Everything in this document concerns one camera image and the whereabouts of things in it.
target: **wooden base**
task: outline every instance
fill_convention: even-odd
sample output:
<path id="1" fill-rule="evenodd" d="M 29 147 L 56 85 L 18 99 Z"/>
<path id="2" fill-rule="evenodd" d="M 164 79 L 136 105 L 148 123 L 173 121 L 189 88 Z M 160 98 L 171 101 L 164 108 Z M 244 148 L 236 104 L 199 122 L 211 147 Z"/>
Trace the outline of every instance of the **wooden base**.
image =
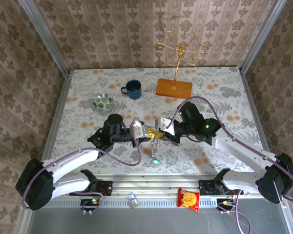
<path id="1" fill-rule="evenodd" d="M 172 89 L 174 80 L 158 79 L 156 95 L 187 99 L 191 97 L 192 83 L 176 81 L 176 89 Z"/>

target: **snack bag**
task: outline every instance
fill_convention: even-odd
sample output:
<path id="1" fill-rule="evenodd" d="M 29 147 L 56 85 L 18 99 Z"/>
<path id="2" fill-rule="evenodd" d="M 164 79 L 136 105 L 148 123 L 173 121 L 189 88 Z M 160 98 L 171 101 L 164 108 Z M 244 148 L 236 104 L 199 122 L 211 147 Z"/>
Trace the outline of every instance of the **snack bag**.
<path id="1" fill-rule="evenodd" d="M 189 192 L 179 188 L 177 197 L 177 207 L 188 207 L 199 213 L 200 193 Z"/>

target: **floral tablecloth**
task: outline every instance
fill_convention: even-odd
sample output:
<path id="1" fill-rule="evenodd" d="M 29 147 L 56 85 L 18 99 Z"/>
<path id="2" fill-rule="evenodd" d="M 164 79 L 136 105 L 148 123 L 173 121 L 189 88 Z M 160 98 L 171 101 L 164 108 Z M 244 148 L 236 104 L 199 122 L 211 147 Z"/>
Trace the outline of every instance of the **floral tablecloth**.
<path id="1" fill-rule="evenodd" d="M 94 147 L 87 138 L 102 127 L 108 114 L 92 108 L 94 97 L 100 93 L 112 95 L 116 101 L 110 113 L 123 116 L 129 127 L 134 120 L 143 120 L 154 126 L 157 117 L 172 117 L 183 99 L 155 95 L 158 78 L 173 79 L 174 68 L 138 68 L 75 70 L 66 99 L 60 128 L 52 157 L 63 156 L 79 148 Z M 131 79 L 142 84 L 142 96 L 131 100 L 120 89 Z M 193 83 L 192 95 L 207 98 L 214 105 L 220 119 L 235 134 L 261 147 L 244 86 L 235 67 L 180 68 L 178 80 Z M 214 117 L 210 108 L 201 100 L 193 100 L 205 118 Z M 227 152 L 205 143 L 195 143 L 186 137 L 180 146 L 160 142 L 156 156 L 161 164 L 155 165 L 149 156 L 150 142 L 143 143 L 142 161 L 138 166 L 122 165 L 107 156 L 82 166 L 93 173 L 216 173 L 223 168 L 250 171 L 244 163 Z M 111 153 L 128 163 L 138 160 L 138 153 L 131 143 L 116 143 Z"/>

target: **blue mug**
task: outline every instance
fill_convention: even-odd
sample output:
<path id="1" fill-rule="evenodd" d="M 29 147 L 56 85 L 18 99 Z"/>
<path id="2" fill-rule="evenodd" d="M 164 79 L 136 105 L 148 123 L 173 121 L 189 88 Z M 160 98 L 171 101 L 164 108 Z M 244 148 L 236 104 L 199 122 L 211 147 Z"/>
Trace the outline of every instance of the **blue mug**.
<path id="1" fill-rule="evenodd" d="M 136 79 L 132 79 L 127 82 L 126 86 L 121 88 L 121 92 L 128 95 L 130 99 L 138 99 L 142 94 L 141 83 Z"/>

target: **wall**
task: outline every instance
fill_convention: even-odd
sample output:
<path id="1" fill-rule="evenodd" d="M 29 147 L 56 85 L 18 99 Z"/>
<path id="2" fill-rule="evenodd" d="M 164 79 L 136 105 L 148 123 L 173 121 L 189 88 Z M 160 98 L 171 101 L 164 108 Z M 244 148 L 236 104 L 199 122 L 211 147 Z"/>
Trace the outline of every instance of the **wall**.
<path id="1" fill-rule="evenodd" d="M 26 163 L 41 157 L 63 77 L 26 13 L 0 0 L 0 234 L 12 233 Z"/>
<path id="2" fill-rule="evenodd" d="M 287 1 L 246 75 L 271 151 L 293 159 L 293 0 Z"/>
<path id="3" fill-rule="evenodd" d="M 206 43 L 200 66 L 237 66 L 271 0 L 34 0 L 70 69 L 167 66 L 153 46 L 170 30 Z"/>

